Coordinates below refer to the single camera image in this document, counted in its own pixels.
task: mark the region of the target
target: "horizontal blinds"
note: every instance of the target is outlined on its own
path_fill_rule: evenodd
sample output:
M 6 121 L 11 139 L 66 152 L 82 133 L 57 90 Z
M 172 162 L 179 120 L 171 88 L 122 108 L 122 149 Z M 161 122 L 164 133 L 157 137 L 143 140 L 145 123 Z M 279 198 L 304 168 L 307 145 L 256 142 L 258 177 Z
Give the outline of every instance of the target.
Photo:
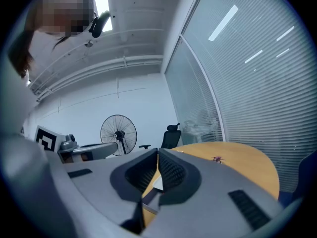
M 200 0 L 183 36 L 213 85 L 227 140 L 266 153 L 280 190 L 294 191 L 300 161 L 317 149 L 316 51 L 297 14 L 285 0 Z
M 222 141 L 221 127 L 206 79 L 180 40 L 166 72 L 183 144 Z

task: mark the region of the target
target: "table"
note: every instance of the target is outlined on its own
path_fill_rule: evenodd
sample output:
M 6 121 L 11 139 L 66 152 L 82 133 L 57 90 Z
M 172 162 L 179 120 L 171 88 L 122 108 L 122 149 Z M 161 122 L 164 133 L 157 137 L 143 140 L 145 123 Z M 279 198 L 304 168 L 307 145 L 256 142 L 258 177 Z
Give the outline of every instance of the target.
M 271 194 L 276 200 L 278 199 L 279 179 L 276 168 L 266 154 L 252 146 L 233 142 L 205 142 L 179 146 L 172 150 L 182 151 L 207 160 L 221 156 L 223 164 L 238 171 Z M 160 173 L 157 169 L 142 197 L 151 191 L 153 182 L 159 176 Z M 155 215 L 145 209 L 143 212 L 147 225 Z

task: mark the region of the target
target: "wall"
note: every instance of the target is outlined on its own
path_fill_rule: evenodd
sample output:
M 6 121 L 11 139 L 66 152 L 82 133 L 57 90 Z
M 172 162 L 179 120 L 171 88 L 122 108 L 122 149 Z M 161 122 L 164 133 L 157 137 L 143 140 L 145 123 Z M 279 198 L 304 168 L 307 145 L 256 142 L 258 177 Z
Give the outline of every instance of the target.
M 190 9 L 195 0 L 179 0 L 177 8 L 172 19 L 171 27 L 168 31 L 166 42 L 164 44 L 163 62 L 161 72 L 165 73 L 169 60 L 173 54 L 174 48 L 181 34 L 184 24 L 189 15 Z
M 165 76 L 159 68 L 120 69 L 91 77 L 44 99 L 24 123 L 25 135 L 34 140 L 37 125 L 74 134 L 79 145 L 100 143 L 103 122 L 124 115 L 135 125 L 137 143 L 160 147 L 169 124 L 177 117 Z

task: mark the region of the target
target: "fan grille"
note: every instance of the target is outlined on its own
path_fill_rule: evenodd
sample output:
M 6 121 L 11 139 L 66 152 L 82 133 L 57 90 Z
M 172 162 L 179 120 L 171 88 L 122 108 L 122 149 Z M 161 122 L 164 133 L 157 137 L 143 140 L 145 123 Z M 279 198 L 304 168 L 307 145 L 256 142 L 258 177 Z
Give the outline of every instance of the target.
M 133 122 L 122 115 L 113 115 L 108 117 L 100 131 L 100 138 L 102 143 L 118 144 L 118 151 L 114 155 L 124 155 L 130 153 L 137 142 L 137 131 Z

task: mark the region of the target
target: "wooden tabletop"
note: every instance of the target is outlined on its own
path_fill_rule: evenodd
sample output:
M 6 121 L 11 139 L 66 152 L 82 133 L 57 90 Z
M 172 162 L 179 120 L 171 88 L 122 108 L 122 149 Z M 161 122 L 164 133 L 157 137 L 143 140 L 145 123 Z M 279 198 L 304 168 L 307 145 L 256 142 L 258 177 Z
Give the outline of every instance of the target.
M 238 171 L 266 190 L 276 200 L 278 199 L 279 179 L 276 168 L 267 155 L 252 146 L 232 142 L 205 142 L 183 145 L 172 150 L 181 151 L 207 160 L 220 156 L 223 159 L 223 164 Z M 153 182 L 159 176 L 159 169 L 157 169 L 142 197 L 153 189 Z M 147 226 L 155 215 L 145 209 L 143 209 L 143 214 Z

